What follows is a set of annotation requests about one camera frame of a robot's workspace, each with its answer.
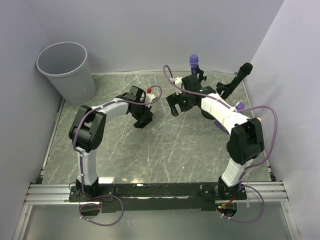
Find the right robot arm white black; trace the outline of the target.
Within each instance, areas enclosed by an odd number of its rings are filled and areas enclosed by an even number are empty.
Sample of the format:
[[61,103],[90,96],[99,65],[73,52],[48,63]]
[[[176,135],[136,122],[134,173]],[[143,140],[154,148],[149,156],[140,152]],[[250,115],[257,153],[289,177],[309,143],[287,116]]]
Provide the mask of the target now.
[[203,87],[196,75],[167,78],[175,87],[175,93],[166,99],[173,116],[178,116],[176,105],[181,112],[197,106],[208,113],[226,129],[229,141],[226,144],[229,163],[218,179],[218,194],[230,199],[239,191],[240,181],[247,168],[264,151],[262,123],[258,118],[249,118],[226,103],[210,86]]

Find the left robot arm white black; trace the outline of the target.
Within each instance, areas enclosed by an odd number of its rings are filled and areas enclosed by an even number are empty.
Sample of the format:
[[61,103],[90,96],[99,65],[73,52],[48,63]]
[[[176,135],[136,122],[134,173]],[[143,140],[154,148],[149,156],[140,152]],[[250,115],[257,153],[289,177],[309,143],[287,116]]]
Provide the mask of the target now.
[[159,99],[152,93],[132,86],[128,92],[98,106],[82,105],[70,127],[68,137],[77,154],[78,176],[75,184],[87,201],[99,195],[99,177],[96,168],[97,148],[102,143],[106,123],[116,117],[131,114],[134,127],[142,129],[152,121],[151,104]]

